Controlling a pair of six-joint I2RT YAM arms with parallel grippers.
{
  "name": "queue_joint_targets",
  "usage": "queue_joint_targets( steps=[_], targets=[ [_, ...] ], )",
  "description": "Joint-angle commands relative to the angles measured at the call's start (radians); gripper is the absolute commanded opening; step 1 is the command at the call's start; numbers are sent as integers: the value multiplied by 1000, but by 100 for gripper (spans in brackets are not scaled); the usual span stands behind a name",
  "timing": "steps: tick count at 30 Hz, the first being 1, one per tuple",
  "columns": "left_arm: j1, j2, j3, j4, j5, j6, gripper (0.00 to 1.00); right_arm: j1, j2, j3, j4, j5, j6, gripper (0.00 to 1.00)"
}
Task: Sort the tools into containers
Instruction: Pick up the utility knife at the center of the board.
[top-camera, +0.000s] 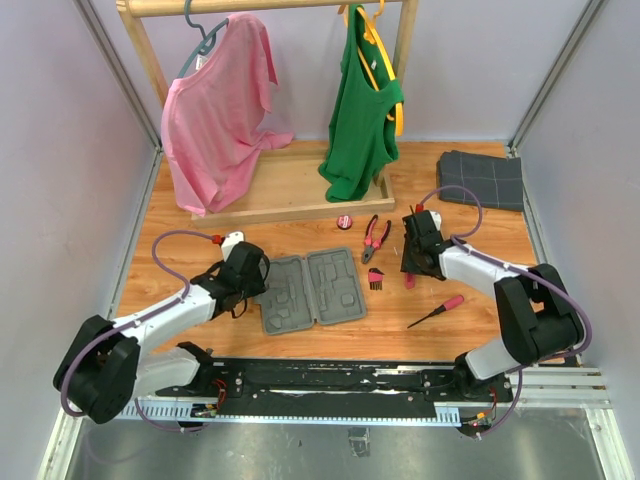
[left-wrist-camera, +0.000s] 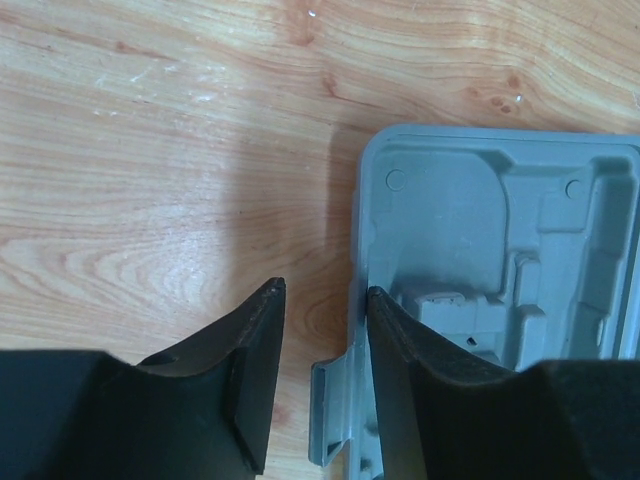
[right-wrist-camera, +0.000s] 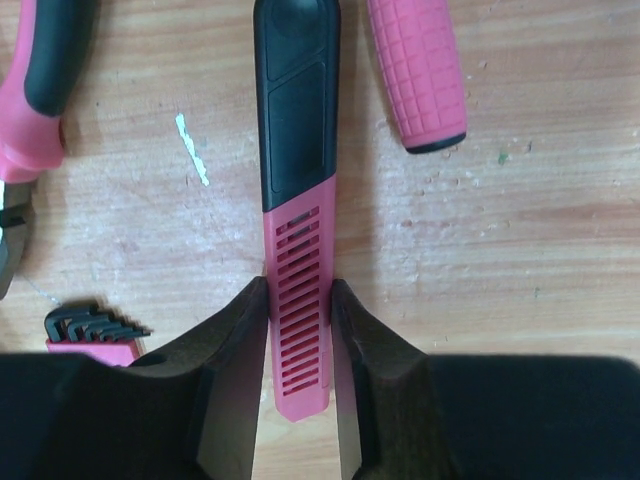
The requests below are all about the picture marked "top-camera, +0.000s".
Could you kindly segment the pink black utility knife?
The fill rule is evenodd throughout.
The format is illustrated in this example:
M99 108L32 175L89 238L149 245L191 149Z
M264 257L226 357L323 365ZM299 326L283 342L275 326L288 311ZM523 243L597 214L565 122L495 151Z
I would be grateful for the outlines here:
M416 285L415 275L406 273L404 276L404 286L406 289L413 289Z

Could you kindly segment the grey plastic tool case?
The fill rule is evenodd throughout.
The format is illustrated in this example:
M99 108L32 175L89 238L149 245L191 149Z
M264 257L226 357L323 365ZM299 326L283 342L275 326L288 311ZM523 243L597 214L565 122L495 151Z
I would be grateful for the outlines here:
M353 254L347 247L271 260L266 291L255 303L268 335L346 323L367 315Z

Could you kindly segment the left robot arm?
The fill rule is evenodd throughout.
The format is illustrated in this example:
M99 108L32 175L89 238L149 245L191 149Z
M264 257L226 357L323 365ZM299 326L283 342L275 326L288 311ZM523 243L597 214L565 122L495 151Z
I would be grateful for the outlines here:
M158 354L156 348L266 290L270 261L258 246L224 240L223 258L188 280L176 294L142 311L109 321L85 320L53 379L63 410L104 424L130 401L176 387L207 393L212 360L192 343Z

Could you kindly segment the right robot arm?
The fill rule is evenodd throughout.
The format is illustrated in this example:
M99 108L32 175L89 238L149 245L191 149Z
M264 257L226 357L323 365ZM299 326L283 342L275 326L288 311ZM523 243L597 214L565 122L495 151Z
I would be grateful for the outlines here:
M402 272L458 281L496 303L500 336L454 361L460 397L477 399L503 374L585 344L587 327L555 267L514 265L455 237L446 240L436 212L412 213L402 222Z

